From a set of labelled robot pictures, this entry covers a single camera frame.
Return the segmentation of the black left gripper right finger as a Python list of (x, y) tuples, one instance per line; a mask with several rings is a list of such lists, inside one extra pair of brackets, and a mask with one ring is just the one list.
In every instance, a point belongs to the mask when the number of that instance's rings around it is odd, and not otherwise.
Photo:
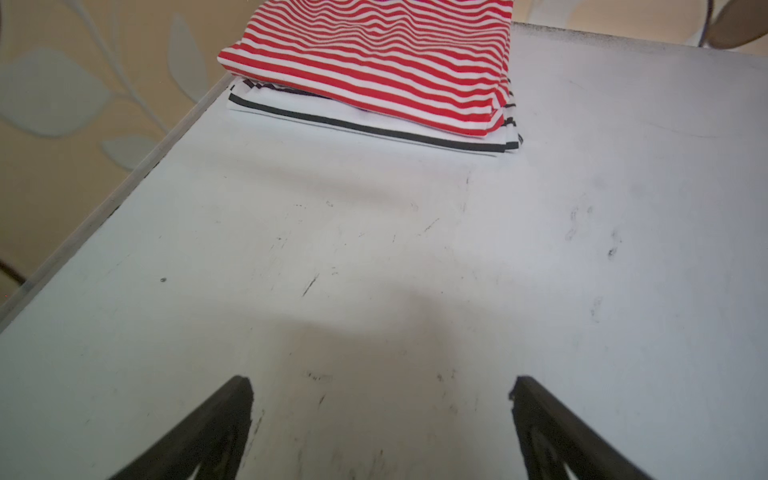
[(531, 376), (509, 393), (530, 479), (647, 479), (637, 467)]

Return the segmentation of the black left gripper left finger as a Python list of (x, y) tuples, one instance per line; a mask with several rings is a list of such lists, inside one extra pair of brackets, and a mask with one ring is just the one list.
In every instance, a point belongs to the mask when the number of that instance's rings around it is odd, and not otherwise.
[(234, 479), (251, 426), (254, 394), (236, 375), (114, 479)]

